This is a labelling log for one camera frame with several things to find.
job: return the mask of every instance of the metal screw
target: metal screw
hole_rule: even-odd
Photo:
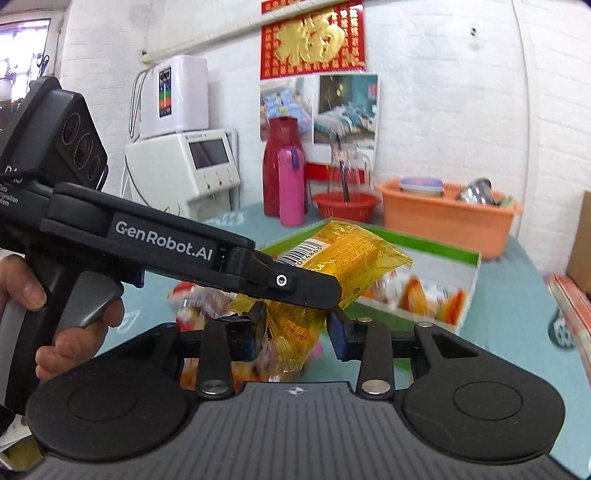
[[[206,380],[201,384],[201,391],[207,395],[222,395],[229,390],[224,380]]]
[[[384,380],[366,380],[361,384],[361,390],[370,395],[380,395],[390,390],[390,384]]]

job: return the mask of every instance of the pink water bottle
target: pink water bottle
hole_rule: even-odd
[[[279,151],[279,219],[282,225],[304,223],[304,152],[297,147]]]

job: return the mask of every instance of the stainless steel pot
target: stainless steel pot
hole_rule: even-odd
[[[492,195],[491,181],[486,178],[471,181],[457,196],[457,200],[481,205],[496,205]]]

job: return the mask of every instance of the finger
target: finger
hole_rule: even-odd
[[[86,328],[64,330],[56,337],[56,351],[61,356],[90,360],[105,341],[107,329],[102,320],[97,320]]]
[[[42,382],[46,382],[48,380],[51,380],[54,377],[57,377],[57,374],[52,374],[51,372],[48,372],[47,370],[45,370],[43,367],[40,367],[39,365],[37,365],[37,367],[35,368],[35,374],[37,375],[37,378],[39,380],[41,380]]]
[[[0,261],[0,306],[2,311],[4,311],[10,297],[28,310],[38,310],[47,301],[41,284],[25,261],[18,255],[10,255]]]
[[[61,356],[52,346],[42,346],[37,350],[35,362],[46,372],[59,375],[80,365],[83,361],[80,358],[68,358]]]
[[[102,320],[110,327],[118,327],[121,325],[125,308],[121,299],[115,300],[111,303],[103,313]]]

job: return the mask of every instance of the snack wrapper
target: snack wrapper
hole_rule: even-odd
[[[466,301],[467,293],[458,288],[450,293],[443,285],[419,279],[404,267],[388,272],[363,296],[399,308],[415,315],[457,325]]]
[[[338,220],[329,222],[278,260],[336,277],[343,289],[339,303],[343,309],[388,271],[411,264],[408,256],[378,235]],[[242,313],[254,301],[238,295],[229,308]],[[267,302],[267,325],[284,371],[302,368],[325,318],[326,312],[320,310]]]
[[[168,304],[176,311],[176,322],[181,331],[202,330],[210,319],[232,315],[228,305],[236,297],[234,293],[202,287],[190,282],[179,283],[168,294]],[[180,387],[194,390],[199,358],[185,360]],[[239,390],[247,381],[297,381],[298,372],[285,374],[280,367],[277,348],[272,340],[264,339],[261,353],[252,362],[232,362],[234,388]]]

